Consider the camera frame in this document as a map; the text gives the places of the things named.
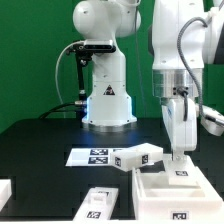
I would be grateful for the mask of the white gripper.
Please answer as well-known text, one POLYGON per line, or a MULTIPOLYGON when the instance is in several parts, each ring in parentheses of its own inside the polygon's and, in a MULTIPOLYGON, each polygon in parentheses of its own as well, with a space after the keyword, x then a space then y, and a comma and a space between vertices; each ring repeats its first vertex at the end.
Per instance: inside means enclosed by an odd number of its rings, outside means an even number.
POLYGON ((184 105, 182 98, 169 99, 162 106, 162 115, 173 151, 172 160, 184 161, 184 151, 194 151, 197 145, 195 103, 187 99, 184 105))

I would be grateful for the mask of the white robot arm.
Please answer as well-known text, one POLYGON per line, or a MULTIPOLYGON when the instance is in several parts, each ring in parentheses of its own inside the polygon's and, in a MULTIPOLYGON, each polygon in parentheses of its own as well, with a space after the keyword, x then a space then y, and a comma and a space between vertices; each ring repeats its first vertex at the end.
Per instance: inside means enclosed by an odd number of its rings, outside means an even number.
MULTIPOLYGON (((162 100, 163 121, 175 157, 197 144, 196 114, 203 111, 202 73, 215 61, 218 42, 212 37, 211 13, 202 0, 155 0, 149 40, 154 95, 162 100)), ((134 123, 126 92, 126 58, 116 39, 134 33, 141 18, 132 0, 84 0, 73 12, 75 28, 84 36, 83 50, 92 54, 93 90, 82 123, 98 129, 134 123)))

